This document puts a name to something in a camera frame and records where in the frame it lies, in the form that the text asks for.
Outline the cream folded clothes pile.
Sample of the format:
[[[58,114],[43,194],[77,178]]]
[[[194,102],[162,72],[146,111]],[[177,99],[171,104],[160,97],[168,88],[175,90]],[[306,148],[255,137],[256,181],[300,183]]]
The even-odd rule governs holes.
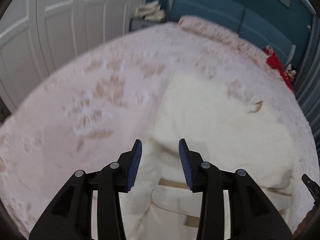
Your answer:
[[[165,19],[165,10],[161,8],[159,0],[140,5],[134,13],[136,18],[146,21],[161,22]]]

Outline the grey-blue curtain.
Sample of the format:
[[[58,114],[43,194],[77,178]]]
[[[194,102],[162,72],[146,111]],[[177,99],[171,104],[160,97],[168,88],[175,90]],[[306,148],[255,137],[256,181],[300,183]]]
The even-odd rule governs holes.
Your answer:
[[[311,127],[319,152],[319,17],[313,16],[311,34],[294,89],[296,99]]]

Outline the pink floral bedspread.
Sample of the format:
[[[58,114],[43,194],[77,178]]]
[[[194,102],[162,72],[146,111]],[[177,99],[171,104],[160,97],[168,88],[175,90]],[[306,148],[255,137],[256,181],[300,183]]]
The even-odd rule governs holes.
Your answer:
[[[1,127],[1,201],[29,237],[55,194],[76,170],[95,172],[144,145],[175,75],[222,83],[242,102],[267,107],[296,152],[291,231],[311,210],[301,177],[319,180],[315,141],[294,93],[219,42],[165,23],[117,38],[62,67],[37,87]]]

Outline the pink floral pillow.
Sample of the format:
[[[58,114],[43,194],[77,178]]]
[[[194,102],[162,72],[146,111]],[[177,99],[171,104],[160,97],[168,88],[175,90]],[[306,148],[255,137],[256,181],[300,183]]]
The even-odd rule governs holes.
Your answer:
[[[262,49],[251,42],[240,38],[237,33],[230,29],[204,18],[191,15],[182,16],[179,19],[178,26],[183,30],[221,43],[243,58],[251,60],[258,67],[276,79],[282,79],[279,71],[271,68],[267,64],[268,55]]]

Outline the grey bedside table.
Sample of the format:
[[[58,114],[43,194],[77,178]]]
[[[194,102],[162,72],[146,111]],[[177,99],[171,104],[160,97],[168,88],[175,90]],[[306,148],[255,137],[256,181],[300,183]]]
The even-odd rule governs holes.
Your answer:
[[[130,19],[129,32],[137,31],[139,29],[148,28],[162,23],[164,23],[164,21],[148,21],[144,18],[133,17]]]

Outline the teal upholstered headboard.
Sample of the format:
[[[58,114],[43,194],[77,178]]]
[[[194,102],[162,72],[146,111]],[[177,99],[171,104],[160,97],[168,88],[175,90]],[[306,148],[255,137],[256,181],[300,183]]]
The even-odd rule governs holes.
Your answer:
[[[159,0],[166,5],[167,20],[178,22],[183,15],[206,18],[223,25],[260,47],[270,42],[280,59],[295,46],[292,64],[303,62],[310,40],[313,15],[301,0],[290,0],[289,6],[279,0]]]

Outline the small plush toy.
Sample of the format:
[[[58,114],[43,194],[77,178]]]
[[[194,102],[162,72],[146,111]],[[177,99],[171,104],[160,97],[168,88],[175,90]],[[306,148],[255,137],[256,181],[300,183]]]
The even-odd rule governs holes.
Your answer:
[[[296,75],[296,70],[295,68],[292,66],[291,63],[289,63],[285,69],[285,73],[287,75],[287,78],[290,82],[292,82],[295,78],[295,75]]]

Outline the red garment on bed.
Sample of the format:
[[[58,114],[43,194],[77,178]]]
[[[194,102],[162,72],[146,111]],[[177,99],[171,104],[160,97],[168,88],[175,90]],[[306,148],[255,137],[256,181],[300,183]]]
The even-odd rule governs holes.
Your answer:
[[[291,85],[291,81],[290,78],[287,76],[287,74],[285,73],[285,71],[283,70],[283,65],[281,64],[281,62],[278,59],[277,54],[274,52],[274,49],[270,46],[267,45],[263,51],[267,54],[267,64],[272,68],[272,69],[276,69],[279,74],[281,75],[282,79],[284,80],[284,82],[286,83],[287,87],[293,92],[293,87]]]

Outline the cream quilted coat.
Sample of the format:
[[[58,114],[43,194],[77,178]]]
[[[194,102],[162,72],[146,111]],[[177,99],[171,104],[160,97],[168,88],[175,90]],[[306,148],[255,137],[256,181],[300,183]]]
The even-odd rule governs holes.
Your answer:
[[[128,239],[195,239],[191,219],[200,216],[201,194],[185,184],[180,139],[221,170],[246,170],[288,217],[296,152],[287,127],[227,85],[175,75],[144,142],[133,191],[121,197]]]

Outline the white panelled wardrobe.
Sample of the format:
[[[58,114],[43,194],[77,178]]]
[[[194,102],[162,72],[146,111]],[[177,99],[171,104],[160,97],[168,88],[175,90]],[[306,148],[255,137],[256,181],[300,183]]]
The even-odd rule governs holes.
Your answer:
[[[1,99],[17,107],[47,76],[124,35],[145,0],[12,0],[1,18]]]

